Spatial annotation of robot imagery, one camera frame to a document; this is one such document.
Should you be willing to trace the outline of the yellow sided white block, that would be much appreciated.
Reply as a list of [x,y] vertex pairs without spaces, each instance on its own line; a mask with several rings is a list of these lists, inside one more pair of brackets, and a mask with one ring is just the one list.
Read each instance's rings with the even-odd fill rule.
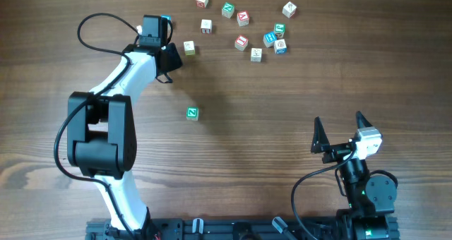
[[194,41],[184,42],[184,53],[186,56],[194,55],[196,53]]

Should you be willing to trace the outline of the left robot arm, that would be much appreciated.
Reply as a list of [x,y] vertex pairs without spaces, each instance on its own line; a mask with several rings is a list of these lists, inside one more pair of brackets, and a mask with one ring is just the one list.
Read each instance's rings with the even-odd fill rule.
[[118,66],[88,92],[73,92],[68,116],[54,142],[59,170],[99,189],[119,237],[153,238],[149,209],[136,188],[132,167],[137,139],[133,106],[153,81],[172,82],[168,73],[182,66],[172,43],[173,24],[165,16],[143,17],[133,43],[115,54]]

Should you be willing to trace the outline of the red sided block green N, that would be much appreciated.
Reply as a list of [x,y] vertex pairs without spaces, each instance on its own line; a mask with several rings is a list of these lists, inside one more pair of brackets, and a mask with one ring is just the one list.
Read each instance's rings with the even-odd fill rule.
[[199,118],[199,108],[188,107],[186,111],[186,119],[192,121],[198,121]]

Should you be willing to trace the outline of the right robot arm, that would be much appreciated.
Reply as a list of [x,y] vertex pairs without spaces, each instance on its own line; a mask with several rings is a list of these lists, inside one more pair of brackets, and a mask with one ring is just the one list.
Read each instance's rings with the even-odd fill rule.
[[338,210],[330,233],[321,230],[322,239],[399,239],[395,217],[398,180],[384,170],[369,171],[366,159],[381,144],[380,131],[361,112],[355,114],[357,131],[346,143],[330,144],[319,117],[314,119],[311,152],[322,153],[324,164],[336,163],[336,181],[347,198],[348,209]]

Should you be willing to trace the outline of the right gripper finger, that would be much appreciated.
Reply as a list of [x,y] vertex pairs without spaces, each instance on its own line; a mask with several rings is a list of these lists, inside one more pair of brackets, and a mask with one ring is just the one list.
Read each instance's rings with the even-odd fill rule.
[[361,111],[357,111],[355,114],[358,128],[369,128],[373,125],[365,118]]
[[327,152],[330,148],[330,143],[320,117],[314,119],[314,135],[311,143],[312,153]]

